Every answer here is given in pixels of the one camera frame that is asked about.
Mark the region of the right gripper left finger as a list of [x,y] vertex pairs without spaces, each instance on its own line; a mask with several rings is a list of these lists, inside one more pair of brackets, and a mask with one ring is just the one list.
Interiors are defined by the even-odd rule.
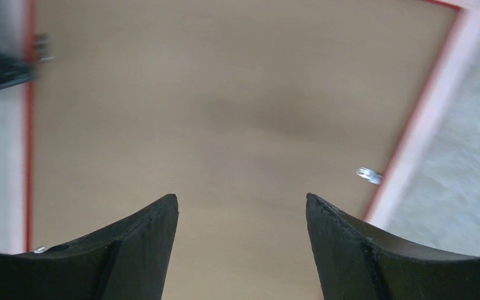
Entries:
[[44,252],[0,253],[0,299],[161,299],[178,216],[167,194]]

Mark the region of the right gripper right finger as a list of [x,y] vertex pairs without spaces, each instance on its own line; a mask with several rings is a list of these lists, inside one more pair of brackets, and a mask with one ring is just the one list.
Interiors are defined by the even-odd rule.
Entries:
[[306,196],[324,299],[480,299],[480,257],[408,241]]

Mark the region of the red picture frame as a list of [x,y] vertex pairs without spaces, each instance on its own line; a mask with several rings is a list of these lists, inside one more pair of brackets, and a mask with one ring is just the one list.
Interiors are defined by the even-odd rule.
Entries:
[[[456,20],[418,97],[364,220],[386,229],[400,198],[423,160],[480,45],[480,1],[439,1],[457,9]],[[10,152],[9,253],[28,251],[31,239],[34,84],[15,88],[18,140]]]

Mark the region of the brown cardboard backing board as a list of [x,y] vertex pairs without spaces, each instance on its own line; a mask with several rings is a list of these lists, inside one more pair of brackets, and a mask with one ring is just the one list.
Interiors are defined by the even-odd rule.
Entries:
[[314,193],[360,217],[455,20],[427,1],[38,1],[33,246],[174,193],[164,299],[321,299]]

